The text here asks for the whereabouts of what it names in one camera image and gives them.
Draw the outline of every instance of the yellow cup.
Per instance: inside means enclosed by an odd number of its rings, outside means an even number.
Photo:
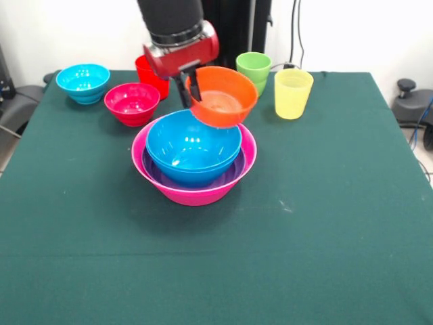
[[[275,74],[275,111],[287,120],[300,118],[314,78],[307,71],[284,69]]]

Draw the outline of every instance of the purple bowl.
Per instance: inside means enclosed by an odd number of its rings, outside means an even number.
[[[169,179],[166,175],[164,175],[161,170],[156,166],[155,162],[147,152],[147,148],[143,150],[143,165],[146,170],[149,171],[150,177],[157,181],[158,183],[176,190],[190,190],[191,188],[187,188],[185,186],[179,185],[178,183]],[[212,188],[217,188],[219,186],[223,186],[227,183],[230,183],[234,179],[238,178],[242,171],[245,168],[245,155],[242,150],[240,150],[238,156],[233,161],[229,169],[223,173],[219,178],[214,180],[211,184],[204,186],[202,188],[194,188],[194,190],[209,190]]]

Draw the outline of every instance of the green cup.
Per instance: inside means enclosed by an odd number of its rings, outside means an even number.
[[[259,96],[265,90],[271,65],[271,58],[263,53],[246,52],[236,58],[237,71],[255,84]]]

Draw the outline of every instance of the magenta bowl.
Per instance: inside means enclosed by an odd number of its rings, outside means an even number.
[[[145,125],[160,102],[160,92],[145,83],[124,83],[107,92],[105,105],[128,127]]]
[[[228,183],[224,183],[215,188],[207,187],[199,190],[184,190],[174,187],[162,185],[158,181],[152,178],[150,171],[143,166],[143,153],[146,147],[147,134],[150,128],[156,122],[152,121],[146,125],[135,137],[131,154],[135,168],[142,174],[149,182],[154,184],[167,198],[170,200],[182,204],[196,207],[200,205],[211,204],[220,200],[226,195],[234,185],[245,176],[252,168],[257,156],[257,145],[251,132],[242,124],[239,124],[239,128],[242,133],[241,149],[244,153],[245,166],[243,171],[233,180]]]

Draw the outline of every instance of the blue bowl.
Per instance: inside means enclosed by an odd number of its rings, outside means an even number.
[[[184,186],[201,187],[230,167],[241,142],[239,127],[209,127],[190,110],[180,110],[155,123],[147,135],[146,148],[167,177]]]
[[[102,98],[110,80],[110,71],[99,64],[77,64],[57,75],[56,83],[75,102],[94,104]]]

